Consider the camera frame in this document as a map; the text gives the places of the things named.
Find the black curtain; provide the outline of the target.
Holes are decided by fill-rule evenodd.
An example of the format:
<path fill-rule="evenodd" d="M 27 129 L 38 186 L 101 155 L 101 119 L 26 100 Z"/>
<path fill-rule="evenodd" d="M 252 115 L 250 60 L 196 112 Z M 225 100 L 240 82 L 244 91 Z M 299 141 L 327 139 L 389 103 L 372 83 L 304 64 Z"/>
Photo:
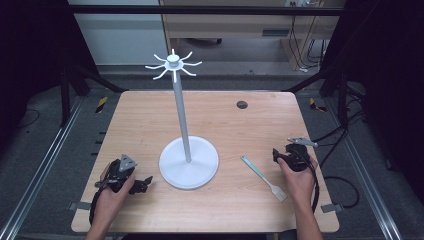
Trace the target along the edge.
<path fill-rule="evenodd" d="M 97 71 L 68 0 L 0 0 L 0 151 L 30 98 L 72 66 Z"/>
<path fill-rule="evenodd" d="M 366 90 L 392 165 L 424 204 L 424 0 L 346 0 L 325 63 Z"/>

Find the black metal stand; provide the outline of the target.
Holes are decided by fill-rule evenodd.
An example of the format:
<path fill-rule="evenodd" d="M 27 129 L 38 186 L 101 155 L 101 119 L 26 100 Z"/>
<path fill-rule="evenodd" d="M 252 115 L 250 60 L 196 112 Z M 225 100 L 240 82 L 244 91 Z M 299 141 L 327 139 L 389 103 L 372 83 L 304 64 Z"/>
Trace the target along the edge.
<path fill-rule="evenodd" d="M 111 83 L 110 81 L 101 77 L 99 73 L 95 73 L 94 71 L 91 71 L 81 65 L 64 67 L 59 76 L 62 103 L 61 127 L 64 127 L 71 118 L 69 87 L 72 87 L 78 96 L 86 96 L 90 92 L 90 88 L 86 83 L 86 79 L 91 79 L 115 93 L 122 93 L 126 91 L 125 88 L 121 88 Z"/>
<path fill-rule="evenodd" d="M 341 64 L 330 64 L 325 68 L 321 68 L 316 74 L 307 78 L 306 80 L 289 87 L 286 92 L 297 93 L 305 87 L 324 80 L 321 85 L 319 94 L 323 97 L 329 97 L 338 91 L 337 94 L 337 119 L 343 128 L 347 128 L 347 75 Z"/>

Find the person's left hand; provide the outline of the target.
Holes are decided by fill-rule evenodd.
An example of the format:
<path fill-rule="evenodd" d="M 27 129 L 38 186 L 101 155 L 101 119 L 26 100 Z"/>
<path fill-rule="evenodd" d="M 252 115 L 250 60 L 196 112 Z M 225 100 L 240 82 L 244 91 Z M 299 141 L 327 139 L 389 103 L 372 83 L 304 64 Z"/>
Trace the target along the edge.
<path fill-rule="evenodd" d="M 134 182 L 135 176 L 131 174 L 117 193 L 105 188 L 98 198 L 93 222 L 111 222 L 123 206 Z"/>

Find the yellow black tape strip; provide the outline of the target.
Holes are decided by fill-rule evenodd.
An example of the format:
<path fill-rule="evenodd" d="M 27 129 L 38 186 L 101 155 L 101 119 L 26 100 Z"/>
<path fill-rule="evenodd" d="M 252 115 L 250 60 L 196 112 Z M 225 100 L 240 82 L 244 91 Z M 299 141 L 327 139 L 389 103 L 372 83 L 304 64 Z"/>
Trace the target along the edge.
<path fill-rule="evenodd" d="M 326 107 L 318 106 L 316 104 L 314 98 L 309 99 L 309 106 L 310 106 L 311 109 L 314 109 L 314 110 L 317 110 L 317 111 L 320 111 L 320 112 L 327 112 L 328 111 Z"/>
<path fill-rule="evenodd" d="M 95 113 L 101 113 L 101 112 L 102 112 L 102 110 L 103 110 L 103 108 L 104 108 L 104 106 L 105 106 L 105 104 L 106 104 L 107 100 L 108 100 L 108 97 L 107 97 L 107 96 L 104 96 L 104 97 L 102 97 L 102 98 L 99 100 L 99 103 L 98 103 L 98 105 L 97 105 L 97 108 L 96 108 L 96 110 L 95 110 Z"/>

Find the light wooden desk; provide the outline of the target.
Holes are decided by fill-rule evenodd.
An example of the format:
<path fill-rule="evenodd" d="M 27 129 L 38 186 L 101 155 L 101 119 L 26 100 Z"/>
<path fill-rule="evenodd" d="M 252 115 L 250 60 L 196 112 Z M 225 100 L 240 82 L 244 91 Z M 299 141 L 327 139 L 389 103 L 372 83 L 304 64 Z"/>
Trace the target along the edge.
<path fill-rule="evenodd" d="M 162 6 L 342 8 L 346 0 L 159 0 Z M 291 68 L 308 68 L 309 44 L 329 40 L 337 25 L 336 16 L 164 14 L 167 38 L 227 39 L 277 38 L 284 47 Z"/>

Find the grey table edge bracket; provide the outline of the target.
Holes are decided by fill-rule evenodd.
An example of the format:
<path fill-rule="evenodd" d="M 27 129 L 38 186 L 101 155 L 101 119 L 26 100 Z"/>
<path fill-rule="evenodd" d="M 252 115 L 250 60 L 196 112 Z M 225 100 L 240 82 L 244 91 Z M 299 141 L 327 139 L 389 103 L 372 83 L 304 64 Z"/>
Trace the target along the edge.
<path fill-rule="evenodd" d="M 340 212 L 344 210 L 344 207 L 341 204 L 326 204 L 321 206 L 323 213 L 329 212 Z"/>
<path fill-rule="evenodd" d="M 70 202 L 68 205 L 68 209 L 72 211 L 76 211 L 77 209 L 89 210 L 91 208 L 91 204 L 89 202 Z"/>

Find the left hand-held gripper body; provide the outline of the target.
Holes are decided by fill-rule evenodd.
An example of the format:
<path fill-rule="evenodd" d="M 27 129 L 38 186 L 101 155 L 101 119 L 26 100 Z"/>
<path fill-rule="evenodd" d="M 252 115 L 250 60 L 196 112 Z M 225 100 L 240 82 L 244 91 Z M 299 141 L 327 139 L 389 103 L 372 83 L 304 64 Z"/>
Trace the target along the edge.
<path fill-rule="evenodd" d="M 137 165 L 136 161 L 123 154 L 120 159 L 115 159 L 109 164 L 105 176 L 95 183 L 95 187 L 99 189 L 109 187 L 113 192 L 119 192 Z"/>

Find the white hook stand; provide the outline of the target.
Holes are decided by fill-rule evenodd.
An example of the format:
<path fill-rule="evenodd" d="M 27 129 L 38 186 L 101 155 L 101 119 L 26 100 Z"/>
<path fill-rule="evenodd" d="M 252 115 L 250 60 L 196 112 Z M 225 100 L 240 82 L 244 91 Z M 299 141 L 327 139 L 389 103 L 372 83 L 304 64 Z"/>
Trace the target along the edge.
<path fill-rule="evenodd" d="M 201 64 L 186 63 L 191 55 L 189 53 L 180 57 L 172 49 L 166 58 L 154 55 L 162 62 L 161 65 L 147 66 L 147 69 L 152 70 L 163 68 L 163 72 L 154 77 L 154 80 L 161 79 L 167 73 L 172 77 L 181 136 L 163 149 L 159 158 L 159 170 L 168 184 L 180 190 L 194 190 L 204 186 L 213 179 L 219 167 L 219 155 L 215 146 L 205 138 L 190 136 L 188 133 L 180 73 L 195 77 L 185 67 Z"/>

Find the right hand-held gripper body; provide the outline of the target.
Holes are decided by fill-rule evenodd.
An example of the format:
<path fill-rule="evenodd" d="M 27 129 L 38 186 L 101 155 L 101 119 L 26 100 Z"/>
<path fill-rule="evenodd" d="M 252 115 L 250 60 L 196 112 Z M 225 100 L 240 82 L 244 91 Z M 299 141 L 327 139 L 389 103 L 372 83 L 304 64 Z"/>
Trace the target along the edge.
<path fill-rule="evenodd" d="M 288 154 L 286 163 L 295 172 L 301 172 L 311 166 L 308 146 L 317 147 L 318 144 L 307 138 L 288 138 L 289 144 L 285 146 Z"/>

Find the person's right hand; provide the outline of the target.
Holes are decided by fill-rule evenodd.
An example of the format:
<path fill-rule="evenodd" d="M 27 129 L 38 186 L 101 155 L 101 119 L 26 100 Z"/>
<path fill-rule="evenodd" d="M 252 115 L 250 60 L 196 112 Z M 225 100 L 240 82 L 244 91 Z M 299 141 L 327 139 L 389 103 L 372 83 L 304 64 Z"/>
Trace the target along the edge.
<path fill-rule="evenodd" d="M 309 205 L 311 207 L 312 193 L 315 184 L 313 172 L 310 169 L 295 172 L 292 171 L 283 160 L 279 159 L 278 162 L 285 178 L 289 195 L 294 201 L 294 206 Z"/>

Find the white cabinet panel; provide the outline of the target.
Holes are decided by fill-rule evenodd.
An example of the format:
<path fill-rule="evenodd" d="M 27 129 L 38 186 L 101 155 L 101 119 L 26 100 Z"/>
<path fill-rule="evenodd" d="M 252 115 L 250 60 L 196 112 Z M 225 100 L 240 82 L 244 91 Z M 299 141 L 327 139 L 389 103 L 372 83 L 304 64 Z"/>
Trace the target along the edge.
<path fill-rule="evenodd" d="M 75 14 L 96 65 L 148 65 L 168 55 L 159 14 Z"/>

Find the black metal frame bar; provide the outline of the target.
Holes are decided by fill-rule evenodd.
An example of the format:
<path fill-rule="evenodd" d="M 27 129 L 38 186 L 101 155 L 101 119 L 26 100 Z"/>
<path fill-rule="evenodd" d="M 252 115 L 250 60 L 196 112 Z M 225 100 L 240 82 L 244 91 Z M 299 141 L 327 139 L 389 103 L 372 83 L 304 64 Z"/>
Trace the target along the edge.
<path fill-rule="evenodd" d="M 68 9 L 73 13 L 84 14 L 341 16 L 347 13 L 344 8 L 254 6 L 70 5 Z"/>

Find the aluminium floor rail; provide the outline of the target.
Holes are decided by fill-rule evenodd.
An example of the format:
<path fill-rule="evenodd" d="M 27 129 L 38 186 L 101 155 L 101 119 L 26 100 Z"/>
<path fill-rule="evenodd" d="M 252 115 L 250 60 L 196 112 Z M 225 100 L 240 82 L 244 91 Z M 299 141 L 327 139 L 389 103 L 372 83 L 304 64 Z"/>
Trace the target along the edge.
<path fill-rule="evenodd" d="M 65 121 L 63 126 L 58 128 L 54 139 L 49 145 L 49 148 L 43 155 L 42 160 L 37 166 L 37 169 L 32 175 L 28 185 L 25 187 L 25 190 L 18 203 L 13 208 L 13 212 L 8 217 L 3 227 L 0 229 L 0 240 L 14 240 L 17 236 L 52 166 L 54 165 L 57 156 L 60 153 L 60 150 L 66 141 L 76 118 L 78 117 L 78 114 L 80 113 L 83 103 L 83 97 L 75 98 L 69 119 Z"/>
<path fill-rule="evenodd" d="M 363 189 L 366 199 L 372 209 L 373 215 L 386 240 L 403 240 L 401 233 L 392 218 L 377 186 L 368 173 L 357 148 L 349 135 L 343 139 L 343 144 L 348 153 L 349 160 L 356 177 Z"/>

